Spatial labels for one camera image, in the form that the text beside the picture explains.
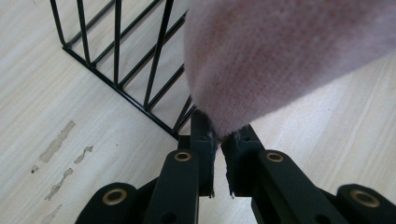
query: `stain on floor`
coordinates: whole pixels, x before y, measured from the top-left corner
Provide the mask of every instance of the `stain on floor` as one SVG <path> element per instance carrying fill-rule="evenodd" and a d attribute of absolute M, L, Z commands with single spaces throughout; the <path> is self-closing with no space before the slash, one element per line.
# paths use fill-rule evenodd
<path fill-rule="evenodd" d="M 52 158 L 53 154 L 55 154 L 59 148 L 61 148 L 64 139 L 67 138 L 67 135 L 70 131 L 76 126 L 76 123 L 73 120 L 70 120 L 67 125 L 61 130 L 61 133 L 53 140 L 49 146 L 47 147 L 46 151 L 43 152 L 39 159 L 43 162 L 49 162 Z"/>
<path fill-rule="evenodd" d="M 92 149 L 93 149 L 93 147 L 85 147 L 85 148 L 84 148 L 84 151 L 82 152 L 82 155 L 76 158 L 75 164 L 78 164 L 78 163 L 80 163 L 82 160 L 84 160 L 85 153 L 87 153 L 87 152 L 92 152 Z"/>
<path fill-rule="evenodd" d="M 59 204 L 58 207 L 55 208 L 49 215 L 44 217 L 44 219 L 41 221 L 41 224 L 50 224 L 51 221 L 55 218 L 56 214 L 59 212 L 59 209 L 61 209 L 62 205 Z"/>
<path fill-rule="evenodd" d="M 44 200 L 50 201 L 50 199 L 53 197 L 53 195 L 55 195 L 59 191 L 61 186 L 64 184 L 64 180 L 71 174 L 73 174 L 73 169 L 72 168 L 67 169 L 64 172 L 64 177 L 62 178 L 62 180 L 58 184 L 52 186 L 50 193 L 44 198 Z"/>

